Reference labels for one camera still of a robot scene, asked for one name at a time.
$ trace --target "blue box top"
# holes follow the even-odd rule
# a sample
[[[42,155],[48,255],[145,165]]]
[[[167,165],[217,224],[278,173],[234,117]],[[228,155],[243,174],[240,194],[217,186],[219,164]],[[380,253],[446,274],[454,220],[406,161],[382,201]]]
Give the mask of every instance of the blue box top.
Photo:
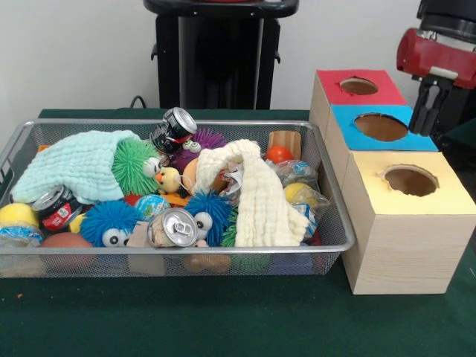
[[[408,131],[413,114],[409,106],[332,106],[332,110],[351,150],[438,151],[429,137]]]

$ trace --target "yellow toy chick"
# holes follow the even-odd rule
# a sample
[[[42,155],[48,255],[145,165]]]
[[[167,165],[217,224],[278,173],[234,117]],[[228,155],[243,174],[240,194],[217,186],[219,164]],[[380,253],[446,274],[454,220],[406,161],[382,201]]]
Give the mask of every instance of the yellow toy chick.
[[[180,173],[173,167],[161,167],[155,180],[158,182],[158,192],[161,195],[177,192],[180,188]]]

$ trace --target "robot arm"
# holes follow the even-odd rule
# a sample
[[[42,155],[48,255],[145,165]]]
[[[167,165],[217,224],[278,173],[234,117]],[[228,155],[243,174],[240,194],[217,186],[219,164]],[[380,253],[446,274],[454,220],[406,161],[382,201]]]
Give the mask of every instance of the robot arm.
[[[440,109],[452,88],[476,88],[476,1],[422,0],[417,18],[419,28],[407,30],[399,44],[397,68],[421,82],[409,130],[439,135]],[[456,126],[457,120],[445,129]]]

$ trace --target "circular hole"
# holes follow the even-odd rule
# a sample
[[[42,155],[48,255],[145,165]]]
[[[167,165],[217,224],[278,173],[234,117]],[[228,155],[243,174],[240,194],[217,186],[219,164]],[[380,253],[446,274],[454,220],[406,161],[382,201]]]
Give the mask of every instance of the circular hole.
[[[408,128],[400,120],[384,114],[370,113],[360,115],[355,120],[356,126],[364,135],[378,141],[395,141],[408,134]]]
[[[349,93],[357,95],[370,95],[379,91],[379,87],[364,78],[352,77],[341,82],[341,88]]]
[[[437,179],[428,171],[419,167],[399,166],[389,169],[385,179],[394,190],[405,195],[423,197],[433,193],[438,188]]]

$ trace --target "purple puffer ball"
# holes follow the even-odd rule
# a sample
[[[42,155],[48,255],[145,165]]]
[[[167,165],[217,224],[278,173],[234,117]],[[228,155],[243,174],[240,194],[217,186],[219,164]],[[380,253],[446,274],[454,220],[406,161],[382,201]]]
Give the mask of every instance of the purple puffer ball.
[[[218,147],[224,147],[226,140],[218,132],[214,132],[212,129],[198,129],[196,134],[191,138],[191,141],[195,141],[200,144],[203,149],[216,149]],[[194,159],[198,158],[200,152],[191,152],[180,148],[174,155],[170,162],[171,167],[175,167],[181,174],[184,172],[185,167]]]

